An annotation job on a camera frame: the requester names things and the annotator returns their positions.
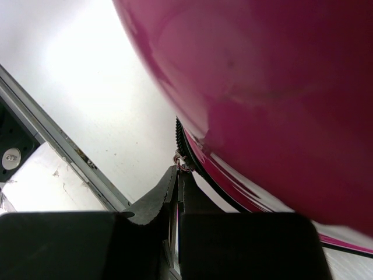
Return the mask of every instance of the white surface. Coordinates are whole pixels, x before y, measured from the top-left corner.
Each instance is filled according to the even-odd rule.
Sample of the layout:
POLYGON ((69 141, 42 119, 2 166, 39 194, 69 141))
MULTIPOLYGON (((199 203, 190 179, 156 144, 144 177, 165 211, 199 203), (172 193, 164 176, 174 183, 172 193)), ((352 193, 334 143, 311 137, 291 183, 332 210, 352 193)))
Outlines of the white surface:
POLYGON ((2 191, 17 212, 105 211, 86 183, 48 143, 26 160, 2 191))
MULTIPOLYGON (((129 200, 157 183, 172 164, 174 113, 111 1, 2 0, 0 36, 0 64, 129 200)), ((336 279, 373 279, 372 260, 328 256, 336 279)))

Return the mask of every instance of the hole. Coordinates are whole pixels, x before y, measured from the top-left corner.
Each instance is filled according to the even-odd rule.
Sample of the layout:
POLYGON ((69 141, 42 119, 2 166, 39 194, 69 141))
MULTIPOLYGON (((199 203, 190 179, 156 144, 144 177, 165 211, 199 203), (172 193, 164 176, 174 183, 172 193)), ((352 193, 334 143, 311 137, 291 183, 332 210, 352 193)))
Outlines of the hole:
POLYGON ((123 214, 124 218, 127 218, 127 219, 135 216, 135 213, 129 212, 129 211, 128 212, 123 212, 122 214, 123 214))

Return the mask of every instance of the glossy pink surface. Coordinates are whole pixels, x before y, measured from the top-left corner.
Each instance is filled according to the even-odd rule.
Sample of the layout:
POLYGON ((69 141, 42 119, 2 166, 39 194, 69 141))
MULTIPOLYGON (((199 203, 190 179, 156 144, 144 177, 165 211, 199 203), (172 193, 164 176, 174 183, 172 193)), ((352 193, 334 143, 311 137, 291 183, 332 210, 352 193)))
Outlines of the glossy pink surface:
POLYGON ((205 153, 373 236, 373 1, 114 2, 205 153))

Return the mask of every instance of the metal frame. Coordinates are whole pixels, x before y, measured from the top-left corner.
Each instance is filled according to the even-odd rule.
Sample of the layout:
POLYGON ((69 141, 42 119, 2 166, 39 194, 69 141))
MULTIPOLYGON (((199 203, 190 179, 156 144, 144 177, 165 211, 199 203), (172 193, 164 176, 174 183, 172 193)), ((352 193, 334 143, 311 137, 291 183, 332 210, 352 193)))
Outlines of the metal frame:
POLYGON ((69 139, 47 113, 0 65, 0 97, 40 142, 52 147, 75 169, 96 197, 111 211, 123 211, 131 203, 99 169, 89 166, 84 153, 69 139))

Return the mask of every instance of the round silver disc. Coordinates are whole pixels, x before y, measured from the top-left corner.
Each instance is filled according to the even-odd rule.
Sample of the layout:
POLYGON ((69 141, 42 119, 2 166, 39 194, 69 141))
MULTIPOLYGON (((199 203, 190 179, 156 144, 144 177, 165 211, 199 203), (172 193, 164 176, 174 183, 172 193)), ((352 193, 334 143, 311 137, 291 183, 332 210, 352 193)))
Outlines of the round silver disc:
POLYGON ((7 150, 2 156, 2 166, 6 170, 17 168, 21 162, 21 152, 17 148, 7 150))

